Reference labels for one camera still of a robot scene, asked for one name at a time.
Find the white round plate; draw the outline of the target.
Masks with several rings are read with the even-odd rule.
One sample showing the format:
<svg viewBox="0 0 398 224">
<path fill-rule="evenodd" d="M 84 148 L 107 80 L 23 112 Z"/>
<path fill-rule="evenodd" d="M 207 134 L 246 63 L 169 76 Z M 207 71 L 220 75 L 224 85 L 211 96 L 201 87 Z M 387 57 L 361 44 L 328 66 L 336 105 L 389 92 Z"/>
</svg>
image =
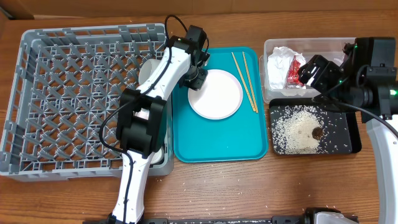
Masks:
<svg viewBox="0 0 398 224">
<path fill-rule="evenodd" d="M 188 90 L 191 108 L 203 118 L 219 120 L 232 116 L 243 101 L 243 89 L 231 73 L 208 70 L 206 80 L 199 90 Z"/>
</svg>

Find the red snack wrapper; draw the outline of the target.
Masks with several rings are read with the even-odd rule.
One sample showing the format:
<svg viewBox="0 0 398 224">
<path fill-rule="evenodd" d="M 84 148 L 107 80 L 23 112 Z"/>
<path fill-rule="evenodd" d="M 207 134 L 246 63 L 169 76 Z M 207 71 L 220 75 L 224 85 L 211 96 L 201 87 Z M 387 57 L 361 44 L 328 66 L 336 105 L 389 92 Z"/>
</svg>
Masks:
<svg viewBox="0 0 398 224">
<path fill-rule="evenodd" d="M 295 55 L 290 63 L 285 88 L 303 88 L 304 84 L 299 81 L 299 69 L 305 64 L 305 59 L 301 55 Z"/>
</svg>

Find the grey-green bowl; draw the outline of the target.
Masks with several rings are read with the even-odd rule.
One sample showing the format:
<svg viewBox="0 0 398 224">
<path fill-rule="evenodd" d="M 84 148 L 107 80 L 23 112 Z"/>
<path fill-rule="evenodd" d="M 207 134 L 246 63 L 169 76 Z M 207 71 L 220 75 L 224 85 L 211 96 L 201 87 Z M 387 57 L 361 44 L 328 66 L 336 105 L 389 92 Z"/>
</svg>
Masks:
<svg viewBox="0 0 398 224">
<path fill-rule="evenodd" d="M 160 62 L 161 60 L 149 59 L 142 65 L 138 77 L 138 82 L 140 85 L 142 85 L 152 75 Z"/>
</svg>

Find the brown food scrap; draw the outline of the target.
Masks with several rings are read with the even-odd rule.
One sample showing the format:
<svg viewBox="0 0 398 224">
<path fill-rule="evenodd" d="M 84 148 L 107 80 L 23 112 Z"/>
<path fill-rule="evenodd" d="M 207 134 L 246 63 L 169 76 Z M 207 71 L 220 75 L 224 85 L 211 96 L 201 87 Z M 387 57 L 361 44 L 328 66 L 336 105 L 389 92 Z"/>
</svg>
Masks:
<svg viewBox="0 0 398 224">
<path fill-rule="evenodd" d="M 320 140 L 323 136 L 323 129 L 321 127 L 316 127 L 312 131 L 312 137 L 316 140 Z"/>
</svg>

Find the white napkin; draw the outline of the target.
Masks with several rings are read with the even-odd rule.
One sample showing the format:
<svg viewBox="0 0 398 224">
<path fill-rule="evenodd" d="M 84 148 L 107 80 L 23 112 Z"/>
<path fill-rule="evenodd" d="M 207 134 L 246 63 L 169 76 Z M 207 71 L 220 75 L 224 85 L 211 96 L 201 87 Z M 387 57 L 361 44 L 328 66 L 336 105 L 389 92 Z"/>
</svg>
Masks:
<svg viewBox="0 0 398 224">
<path fill-rule="evenodd" d="M 288 47 L 274 47 L 267 58 L 269 84 L 273 89 L 285 88 L 285 81 L 290 63 L 295 55 L 301 55 Z"/>
</svg>

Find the white cup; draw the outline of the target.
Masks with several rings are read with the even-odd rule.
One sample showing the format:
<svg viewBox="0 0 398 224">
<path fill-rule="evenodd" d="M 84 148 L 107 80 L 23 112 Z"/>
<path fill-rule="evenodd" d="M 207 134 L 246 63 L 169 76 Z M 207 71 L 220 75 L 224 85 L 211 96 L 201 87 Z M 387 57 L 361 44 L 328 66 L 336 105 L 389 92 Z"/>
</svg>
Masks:
<svg viewBox="0 0 398 224">
<path fill-rule="evenodd" d="M 164 159 L 164 149 L 160 148 L 157 152 L 154 153 L 150 164 L 151 165 L 158 164 L 162 162 L 163 159 Z"/>
</svg>

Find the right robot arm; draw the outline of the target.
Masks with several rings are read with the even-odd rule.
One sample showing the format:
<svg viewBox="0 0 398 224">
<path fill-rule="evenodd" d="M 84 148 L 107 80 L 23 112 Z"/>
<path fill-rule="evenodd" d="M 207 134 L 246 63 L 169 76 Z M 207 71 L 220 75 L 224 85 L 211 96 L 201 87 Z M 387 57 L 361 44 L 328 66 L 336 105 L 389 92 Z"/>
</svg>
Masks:
<svg viewBox="0 0 398 224">
<path fill-rule="evenodd" d="M 334 112 L 361 113 L 371 140 L 379 191 L 379 223 L 397 223 L 397 67 L 393 37 L 358 37 L 337 65 L 314 55 L 298 71 L 317 90 L 313 101 Z"/>
</svg>

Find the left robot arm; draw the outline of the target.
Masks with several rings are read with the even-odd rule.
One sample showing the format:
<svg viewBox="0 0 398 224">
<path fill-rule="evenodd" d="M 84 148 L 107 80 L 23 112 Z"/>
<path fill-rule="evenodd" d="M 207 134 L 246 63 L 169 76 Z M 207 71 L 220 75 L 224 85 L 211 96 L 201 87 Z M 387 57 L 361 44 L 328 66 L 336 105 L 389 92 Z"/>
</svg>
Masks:
<svg viewBox="0 0 398 224">
<path fill-rule="evenodd" d="M 139 223 L 144 214 L 144 191 L 152 158 L 164 145 L 167 132 L 167 101 L 176 85 L 202 88 L 208 72 L 203 68 L 210 55 L 203 50 L 205 31 L 190 26 L 184 37 L 172 36 L 164 56 L 145 83 L 125 89 L 116 138 L 123 159 L 118 200 L 109 223 Z"/>
</svg>

